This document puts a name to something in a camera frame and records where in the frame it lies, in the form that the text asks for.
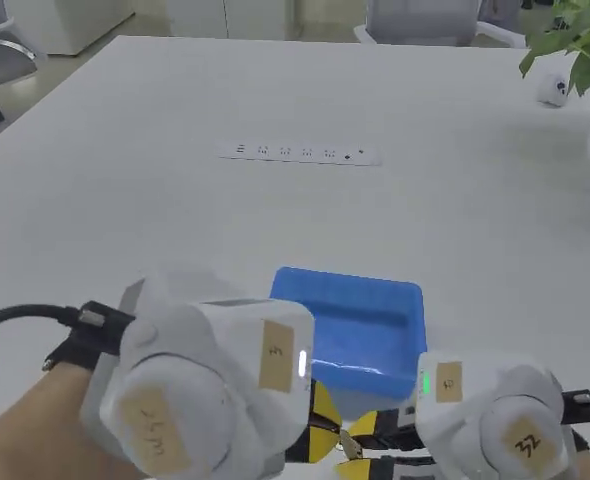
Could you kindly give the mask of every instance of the blue tray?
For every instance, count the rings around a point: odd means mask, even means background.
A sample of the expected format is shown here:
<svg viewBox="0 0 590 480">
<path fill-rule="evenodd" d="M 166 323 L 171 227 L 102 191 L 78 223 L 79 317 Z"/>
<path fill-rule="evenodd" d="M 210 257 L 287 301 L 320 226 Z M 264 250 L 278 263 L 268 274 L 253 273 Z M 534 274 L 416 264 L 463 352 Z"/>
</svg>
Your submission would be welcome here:
<svg viewBox="0 0 590 480">
<path fill-rule="evenodd" d="M 418 285 L 284 267 L 271 298 L 301 303 L 315 317 L 313 378 L 393 398 L 411 394 L 426 351 Z"/>
</svg>

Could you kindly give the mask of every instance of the electrical outlet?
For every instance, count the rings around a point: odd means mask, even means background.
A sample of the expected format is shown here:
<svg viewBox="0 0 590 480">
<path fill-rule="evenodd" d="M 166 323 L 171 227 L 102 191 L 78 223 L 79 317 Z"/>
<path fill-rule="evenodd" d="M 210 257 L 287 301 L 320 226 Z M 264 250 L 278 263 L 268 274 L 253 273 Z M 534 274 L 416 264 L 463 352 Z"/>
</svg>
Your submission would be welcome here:
<svg viewBox="0 0 590 480">
<path fill-rule="evenodd" d="M 223 142 L 217 156 L 239 160 L 265 160 L 333 165 L 380 165 L 374 148 L 365 145 L 317 145 L 299 142 Z"/>
</svg>

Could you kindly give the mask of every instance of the black cable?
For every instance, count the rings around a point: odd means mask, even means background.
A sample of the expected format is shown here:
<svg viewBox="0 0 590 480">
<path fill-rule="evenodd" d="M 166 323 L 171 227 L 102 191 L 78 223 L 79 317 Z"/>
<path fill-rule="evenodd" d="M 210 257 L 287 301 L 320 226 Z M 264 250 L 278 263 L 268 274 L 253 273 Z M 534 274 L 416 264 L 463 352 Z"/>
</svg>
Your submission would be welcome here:
<svg viewBox="0 0 590 480">
<path fill-rule="evenodd" d="M 60 324 L 71 327 L 77 321 L 79 313 L 75 307 L 39 304 L 16 305 L 0 310 L 0 323 L 21 317 L 45 317 L 53 318 Z"/>
</svg>

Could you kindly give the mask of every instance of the white table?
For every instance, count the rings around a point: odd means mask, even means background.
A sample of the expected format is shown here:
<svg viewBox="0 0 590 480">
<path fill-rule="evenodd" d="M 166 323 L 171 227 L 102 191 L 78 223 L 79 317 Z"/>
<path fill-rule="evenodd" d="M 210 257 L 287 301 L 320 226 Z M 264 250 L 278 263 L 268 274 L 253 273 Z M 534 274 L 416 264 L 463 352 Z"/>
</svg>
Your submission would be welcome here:
<svg viewBox="0 0 590 480">
<path fill-rule="evenodd" d="M 590 388 L 590 106 L 536 104 L 522 54 L 118 38 L 0 136 L 0 307 L 117 305 L 170 259 L 255 295 L 282 265 L 411 280 L 432 348 Z M 384 165 L 214 156 L 246 137 L 363 140 Z M 63 334 L 0 327 L 0 412 Z"/>
</svg>

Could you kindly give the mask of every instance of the white device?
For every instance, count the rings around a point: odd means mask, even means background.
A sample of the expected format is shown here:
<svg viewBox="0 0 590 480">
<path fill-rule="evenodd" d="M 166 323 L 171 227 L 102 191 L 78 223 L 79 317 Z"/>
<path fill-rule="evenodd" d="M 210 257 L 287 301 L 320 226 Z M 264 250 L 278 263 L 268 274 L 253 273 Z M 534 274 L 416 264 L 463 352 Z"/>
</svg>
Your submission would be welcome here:
<svg viewBox="0 0 590 480">
<path fill-rule="evenodd" d="M 537 88 L 537 101 L 553 107 L 563 107 L 568 101 L 568 79 L 559 73 L 549 73 Z"/>
<path fill-rule="evenodd" d="M 424 353 L 415 424 L 448 480 L 577 479 L 561 392 L 522 355 Z"/>
<path fill-rule="evenodd" d="M 180 301 L 191 285 L 192 301 Z M 158 480 L 277 473 L 307 425 L 312 315 L 292 302 L 230 296 L 223 285 L 181 272 L 145 279 L 118 364 L 108 375 L 96 369 L 101 424 L 117 441 L 109 451 Z M 106 431 L 86 420 L 107 446 Z"/>
</svg>

